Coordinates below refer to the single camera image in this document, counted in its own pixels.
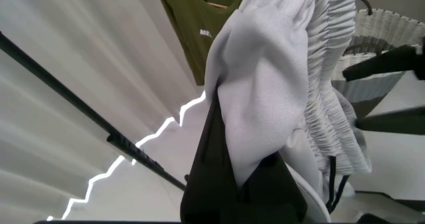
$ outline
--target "olive green shirt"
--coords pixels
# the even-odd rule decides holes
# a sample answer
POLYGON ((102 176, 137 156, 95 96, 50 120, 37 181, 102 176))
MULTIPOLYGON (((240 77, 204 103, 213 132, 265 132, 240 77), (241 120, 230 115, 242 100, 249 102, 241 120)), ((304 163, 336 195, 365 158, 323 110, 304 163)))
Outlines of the olive green shirt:
POLYGON ((242 0, 161 0, 180 40, 193 76, 204 85, 208 51, 222 26, 242 0), (225 5, 214 7, 207 2, 225 5))

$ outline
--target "laundry basket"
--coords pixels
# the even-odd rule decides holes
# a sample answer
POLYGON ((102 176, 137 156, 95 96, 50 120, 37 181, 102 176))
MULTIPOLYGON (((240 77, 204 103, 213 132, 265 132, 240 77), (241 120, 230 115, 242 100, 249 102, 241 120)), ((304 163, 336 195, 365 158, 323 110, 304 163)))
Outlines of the laundry basket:
POLYGON ((404 73, 378 74, 347 82, 342 71, 396 47, 420 44, 425 36, 425 23, 392 11, 371 9, 367 0, 362 1, 368 9, 357 11, 355 34, 332 76, 332 85, 353 105, 358 117, 366 116, 378 105, 404 73))

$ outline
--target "logo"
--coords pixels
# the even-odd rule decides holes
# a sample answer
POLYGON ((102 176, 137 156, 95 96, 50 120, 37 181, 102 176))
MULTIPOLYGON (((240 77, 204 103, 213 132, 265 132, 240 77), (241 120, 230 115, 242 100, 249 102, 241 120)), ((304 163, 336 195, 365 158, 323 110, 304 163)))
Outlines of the logo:
POLYGON ((210 37, 210 38, 212 38, 212 37, 213 37, 209 31, 206 31, 206 30, 203 30, 203 29, 201 29, 201 30, 199 31, 199 34, 200 34, 200 35, 204 35, 204 36, 208 36, 208 37, 210 37))

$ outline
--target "black drawstring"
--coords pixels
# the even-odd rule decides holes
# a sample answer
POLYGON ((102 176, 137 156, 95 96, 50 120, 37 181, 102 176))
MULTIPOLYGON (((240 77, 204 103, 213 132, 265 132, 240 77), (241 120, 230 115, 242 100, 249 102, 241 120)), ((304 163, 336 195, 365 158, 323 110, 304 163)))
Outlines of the black drawstring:
POLYGON ((331 175, 329 176, 329 200, 327 200, 326 208, 330 212, 333 203, 333 195, 335 190, 335 175, 337 172, 337 158, 330 157, 331 162, 331 175))
POLYGON ((326 208, 329 213, 332 213, 333 210, 335 210, 337 204, 339 203, 341 196, 343 195, 345 184, 347 183, 350 175, 343 176, 338 186, 337 197, 335 198, 335 201, 334 201, 333 196, 335 195, 335 176, 337 173, 337 158, 333 156, 330 157, 330 162, 331 162, 331 173, 329 176, 329 200, 327 200, 326 208))

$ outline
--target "light under curtain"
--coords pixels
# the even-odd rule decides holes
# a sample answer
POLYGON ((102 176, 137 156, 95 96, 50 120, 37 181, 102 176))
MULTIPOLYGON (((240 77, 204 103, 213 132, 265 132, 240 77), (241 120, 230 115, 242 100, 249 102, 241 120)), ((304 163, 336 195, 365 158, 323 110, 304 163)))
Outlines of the light under curtain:
MULTIPOLYGON (((133 143, 201 95, 160 0, 0 0, 0 31, 133 143)), ((0 222, 61 217, 120 155, 0 54, 0 222)))

